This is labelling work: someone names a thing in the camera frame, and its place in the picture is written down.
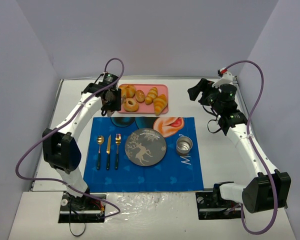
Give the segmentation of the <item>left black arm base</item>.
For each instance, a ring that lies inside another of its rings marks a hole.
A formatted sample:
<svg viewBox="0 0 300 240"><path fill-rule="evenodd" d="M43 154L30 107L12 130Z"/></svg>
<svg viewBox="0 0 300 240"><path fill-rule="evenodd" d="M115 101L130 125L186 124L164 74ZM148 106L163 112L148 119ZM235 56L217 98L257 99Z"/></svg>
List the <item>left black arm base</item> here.
<svg viewBox="0 0 300 240"><path fill-rule="evenodd" d="M63 192L60 201L58 223L103 223L105 203L85 197L78 199Z"/></svg>

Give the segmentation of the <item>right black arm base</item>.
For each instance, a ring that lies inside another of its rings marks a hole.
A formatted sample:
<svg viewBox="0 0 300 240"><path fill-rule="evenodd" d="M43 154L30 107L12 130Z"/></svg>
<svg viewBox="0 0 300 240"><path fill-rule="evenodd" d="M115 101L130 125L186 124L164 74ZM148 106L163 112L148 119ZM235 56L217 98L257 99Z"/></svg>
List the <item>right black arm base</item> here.
<svg viewBox="0 0 300 240"><path fill-rule="evenodd" d="M199 220L241 218L244 186L233 181L219 182L195 193Z"/></svg>

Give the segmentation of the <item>small sesame bun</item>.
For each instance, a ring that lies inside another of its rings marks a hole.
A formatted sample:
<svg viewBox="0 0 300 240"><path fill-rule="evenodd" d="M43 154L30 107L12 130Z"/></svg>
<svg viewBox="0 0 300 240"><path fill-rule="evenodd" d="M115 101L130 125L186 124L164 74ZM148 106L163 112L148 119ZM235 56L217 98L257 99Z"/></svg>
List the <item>small sesame bun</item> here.
<svg viewBox="0 0 300 240"><path fill-rule="evenodd" d="M144 94L144 92L140 89L138 89L135 92L135 99L138 103L142 103L145 101L146 95Z"/></svg>

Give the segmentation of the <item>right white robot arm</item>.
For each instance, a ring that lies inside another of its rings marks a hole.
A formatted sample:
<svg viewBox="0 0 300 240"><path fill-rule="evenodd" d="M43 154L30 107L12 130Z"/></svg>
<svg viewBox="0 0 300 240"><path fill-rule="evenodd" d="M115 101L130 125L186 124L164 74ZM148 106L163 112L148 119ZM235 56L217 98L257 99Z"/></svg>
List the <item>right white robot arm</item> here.
<svg viewBox="0 0 300 240"><path fill-rule="evenodd" d="M237 88L231 83L213 87L214 82L202 78L187 90L191 101L210 107L220 131L233 143L243 159L251 182L244 186L226 181L213 186L213 197L218 205L226 201L243 204L249 213L284 208L291 186L287 172L280 172L269 160L247 129L248 120L235 101Z"/></svg>

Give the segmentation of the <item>large striped croissant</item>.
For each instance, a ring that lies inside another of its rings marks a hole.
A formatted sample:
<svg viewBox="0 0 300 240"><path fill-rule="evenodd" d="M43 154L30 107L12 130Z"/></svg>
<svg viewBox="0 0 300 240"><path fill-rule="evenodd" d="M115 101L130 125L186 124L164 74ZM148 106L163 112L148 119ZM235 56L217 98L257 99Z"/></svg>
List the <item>large striped croissant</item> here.
<svg viewBox="0 0 300 240"><path fill-rule="evenodd" d="M154 106L154 113L156 116L160 115L162 111L166 108L168 105L168 99L165 94L161 94L157 96L153 100L153 106Z"/></svg>

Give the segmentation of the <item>grey reindeer plate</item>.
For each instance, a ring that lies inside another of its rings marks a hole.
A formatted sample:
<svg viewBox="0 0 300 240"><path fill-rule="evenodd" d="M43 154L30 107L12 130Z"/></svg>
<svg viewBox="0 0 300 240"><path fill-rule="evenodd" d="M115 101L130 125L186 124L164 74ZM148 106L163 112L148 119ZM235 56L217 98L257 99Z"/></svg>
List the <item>grey reindeer plate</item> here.
<svg viewBox="0 0 300 240"><path fill-rule="evenodd" d="M150 167L163 160L167 152L167 143L158 131L141 128L129 135L124 150L132 163L141 167Z"/></svg>

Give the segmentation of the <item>silver metal cup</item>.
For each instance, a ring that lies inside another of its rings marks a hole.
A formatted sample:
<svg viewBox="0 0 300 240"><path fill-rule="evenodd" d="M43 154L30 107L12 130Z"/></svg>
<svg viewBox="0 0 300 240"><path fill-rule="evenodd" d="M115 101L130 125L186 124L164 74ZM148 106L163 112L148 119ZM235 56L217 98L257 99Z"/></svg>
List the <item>silver metal cup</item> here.
<svg viewBox="0 0 300 240"><path fill-rule="evenodd" d="M187 136L180 136L176 141L176 151L180 156L186 156L193 147L192 140Z"/></svg>

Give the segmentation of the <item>sugared ring donut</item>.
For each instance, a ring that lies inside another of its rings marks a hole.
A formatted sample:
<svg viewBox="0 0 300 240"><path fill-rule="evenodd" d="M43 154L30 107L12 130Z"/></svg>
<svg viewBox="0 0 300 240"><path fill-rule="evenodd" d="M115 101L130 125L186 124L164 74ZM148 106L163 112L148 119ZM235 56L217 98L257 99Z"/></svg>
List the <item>sugared ring donut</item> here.
<svg viewBox="0 0 300 240"><path fill-rule="evenodd" d="M139 109L139 103L133 98L126 98L123 108L126 112L136 112Z"/></svg>

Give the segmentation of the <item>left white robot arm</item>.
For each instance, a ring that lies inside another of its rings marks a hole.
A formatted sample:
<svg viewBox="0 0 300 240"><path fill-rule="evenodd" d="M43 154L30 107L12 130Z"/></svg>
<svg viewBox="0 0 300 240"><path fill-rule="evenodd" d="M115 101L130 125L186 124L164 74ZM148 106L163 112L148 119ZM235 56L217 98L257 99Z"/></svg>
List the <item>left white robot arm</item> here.
<svg viewBox="0 0 300 240"><path fill-rule="evenodd" d="M67 193L72 197L82 198L90 193L79 169L82 154L77 141L98 111L105 116L121 109L118 78L117 75L104 72L102 81L89 83L73 110L55 127L57 131L47 128L42 134L43 137L48 136L42 143L43 159L61 176Z"/></svg>

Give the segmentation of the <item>blue cartoon placemat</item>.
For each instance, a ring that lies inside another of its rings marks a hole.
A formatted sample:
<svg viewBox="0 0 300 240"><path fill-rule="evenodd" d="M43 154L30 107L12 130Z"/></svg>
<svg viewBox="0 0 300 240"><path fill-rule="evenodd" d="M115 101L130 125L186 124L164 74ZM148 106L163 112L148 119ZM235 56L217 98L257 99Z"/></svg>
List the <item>blue cartoon placemat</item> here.
<svg viewBox="0 0 300 240"><path fill-rule="evenodd" d="M96 117L83 178L101 192L204 188L193 117Z"/></svg>

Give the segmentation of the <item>round pumpkin-shaped bun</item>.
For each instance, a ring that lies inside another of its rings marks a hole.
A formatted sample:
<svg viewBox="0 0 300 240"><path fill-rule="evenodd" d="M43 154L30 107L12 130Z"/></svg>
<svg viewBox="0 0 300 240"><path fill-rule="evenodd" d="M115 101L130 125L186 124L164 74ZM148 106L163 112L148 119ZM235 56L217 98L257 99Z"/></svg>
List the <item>round pumpkin-shaped bun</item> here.
<svg viewBox="0 0 300 240"><path fill-rule="evenodd" d="M121 89L122 98L133 98L136 93L136 87L132 84L122 84L119 88Z"/></svg>

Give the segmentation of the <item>small striped croissant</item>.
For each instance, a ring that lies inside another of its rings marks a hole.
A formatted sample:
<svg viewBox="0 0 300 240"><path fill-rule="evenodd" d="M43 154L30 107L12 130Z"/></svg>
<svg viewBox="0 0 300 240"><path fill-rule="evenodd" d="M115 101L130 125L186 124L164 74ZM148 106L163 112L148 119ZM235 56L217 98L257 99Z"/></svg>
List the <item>small striped croissant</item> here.
<svg viewBox="0 0 300 240"><path fill-rule="evenodd" d="M145 96L145 100L144 100L145 104L146 104L146 105L152 104L153 101L154 101L154 99L155 99L157 96L158 96L158 89L157 89L157 87L152 87L152 88L148 91L147 95Z"/></svg>

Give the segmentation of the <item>pink rectangular tray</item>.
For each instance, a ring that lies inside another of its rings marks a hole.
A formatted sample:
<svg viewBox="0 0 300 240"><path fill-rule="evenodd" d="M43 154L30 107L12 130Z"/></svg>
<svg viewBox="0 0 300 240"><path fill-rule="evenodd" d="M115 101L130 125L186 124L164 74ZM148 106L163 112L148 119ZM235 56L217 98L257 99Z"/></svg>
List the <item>pink rectangular tray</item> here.
<svg viewBox="0 0 300 240"><path fill-rule="evenodd" d="M121 84L121 114L166 114L169 111L168 87L163 84Z"/></svg>

